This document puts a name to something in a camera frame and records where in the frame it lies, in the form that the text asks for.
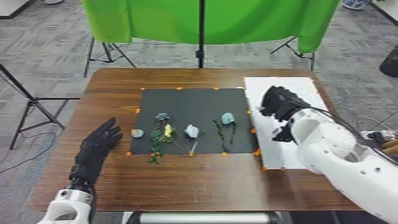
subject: flower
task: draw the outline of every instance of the flower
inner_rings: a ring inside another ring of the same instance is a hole
[[[170,125],[165,125],[165,137],[170,138],[170,134],[172,134],[172,128]]]
[[[167,113],[160,113],[160,114],[156,115],[156,120],[158,120],[158,121],[167,121],[169,119],[170,119],[170,116],[169,116]]]
[[[190,138],[197,138],[199,128],[192,124],[186,126],[185,133],[190,136]]]
[[[144,136],[144,131],[140,129],[131,130],[131,137],[140,138]]]
[[[231,124],[234,122],[234,116],[231,113],[226,113],[220,117],[220,122],[224,125]]]

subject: green screen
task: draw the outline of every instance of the green screen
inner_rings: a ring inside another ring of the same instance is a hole
[[[206,0],[206,44],[298,37],[314,52],[339,0]],[[199,0],[83,0],[96,40],[199,41]]]

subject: metal pole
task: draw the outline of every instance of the metal pole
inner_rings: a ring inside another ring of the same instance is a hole
[[[206,25],[206,0],[199,0],[199,50],[195,58],[199,59],[199,68],[204,67],[204,25]]]
[[[35,101],[34,96],[30,95],[30,93],[28,93],[28,91],[27,91],[27,89],[25,89],[21,83],[18,82],[18,80],[16,80],[16,78],[14,78],[11,72],[9,72],[9,70],[5,69],[5,67],[3,67],[2,64],[0,64],[0,71],[2,71],[2,73],[3,73],[3,75],[5,75],[5,77],[7,77],[7,79],[9,79],[9,81],[12,82],[12,85],[16,86],[18,90],[21,91],[23,95],[27,96],[28,100],[30,100],[30,101]]]

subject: floor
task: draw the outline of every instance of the floor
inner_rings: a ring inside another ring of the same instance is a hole
[[[11,70],[34,95],[46,97],[82,96],[89,78],[82,78],[91,32],[80,7],[80,0],[67,0],[59,6],[37,1],[12,20],[0,20],[0,63]],[[236,68],[309,68],[282,49],[270,55],[282,41],[206,47],[206,67]],[[371,8],[362,12],[336,11],[323,44],[316,54],[314,73],[325,85],[341,117],[352,122],[364,115],[377,119],[398,110],[398,79],[378,72],[378,65],[398,43],[398,27]],[[195,67],[195,46],[135,40],[123,50],[139,67]],[[91,73],[103,63],[92,63]],[[119,60],[112,66],[128,67]],[[76,103],[66,107],[60,120],[67,123]],[[50,146],[50,134],[19,138],[18,146],[7,150],[16,123],[21,117],[25,98],[0,81],[0,170],[30,158]],[[57,109],[57,103],[46,103]],[[43,116],[32,111],[28,123]],[[387,121],[394,127],[398,116]],[[46,126],[25,133],[57,133],[59,128]],[[0,174],[0,223],[35,223],[43,213],[28,205],[28,195],[39,181],[53,147],[43,156],[16,169]],[[96,223],[119,220],[121,214],[101,213]]]

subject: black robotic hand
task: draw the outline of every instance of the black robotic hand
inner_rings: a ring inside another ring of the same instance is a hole
[[[121,127],[114,127],[115,118],[112,118],[94,130],[80,145],[80,152],[75,157],[75,166],[71,168],[69,180],[83,183],[87,187],[94,186],[101,173],[103,161],[108,152],[114,149],[121,139]]]
[[[309,107],[311,105],[284,87],[270,87],[261,102],[263,116],[274,115],[279,121],[288,121],[295,112]]]

